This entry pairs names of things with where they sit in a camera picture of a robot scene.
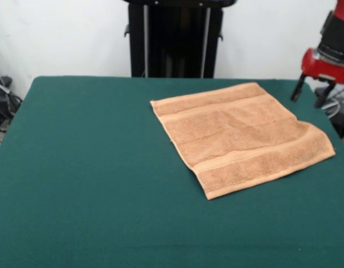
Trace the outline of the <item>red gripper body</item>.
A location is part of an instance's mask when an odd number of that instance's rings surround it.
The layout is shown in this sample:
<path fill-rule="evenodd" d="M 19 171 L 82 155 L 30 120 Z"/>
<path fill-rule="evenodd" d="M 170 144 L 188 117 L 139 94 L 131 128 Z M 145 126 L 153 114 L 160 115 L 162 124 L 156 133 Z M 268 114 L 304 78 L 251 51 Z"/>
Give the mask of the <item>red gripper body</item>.
<path fill-rule="evenodd" d="M 322 59 L 316 49 L 309 48 L 305 52 L 302 58 L 301 70 L 305 76 L 313 79 L 344 83 L 344 65 Z"/>

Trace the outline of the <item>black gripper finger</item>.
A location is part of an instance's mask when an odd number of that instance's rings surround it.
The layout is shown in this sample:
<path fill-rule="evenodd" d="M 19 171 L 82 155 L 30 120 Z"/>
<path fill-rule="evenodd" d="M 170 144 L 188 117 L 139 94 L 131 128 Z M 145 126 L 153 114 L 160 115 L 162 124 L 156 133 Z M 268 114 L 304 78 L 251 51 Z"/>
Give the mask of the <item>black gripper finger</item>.
<path fill-rule="evenodd" d="M 329 83 L 326 87 L 324 88 L 316 88 L 314 93 L 317 97 L 317 100 L 314 104 L 315 108 L 321 108 L 321 106 L 324 105 L 326 102 L 328 95 L 330 94 L 331 91 L 333 91 L 335 87 L 334 83 Z"/>
<path fill-rule="evenodd" d="M 299 96 L 301 95 L 301 92 L 302 92 L 302 87 L 304 85 L 304 82 L 305 82 L 305 74 L 304 73 L 301 73 L 299 79 L 298 79 L 298 82 L 290 96 L 290 100 L 291 101 L 297 101 Z"/>

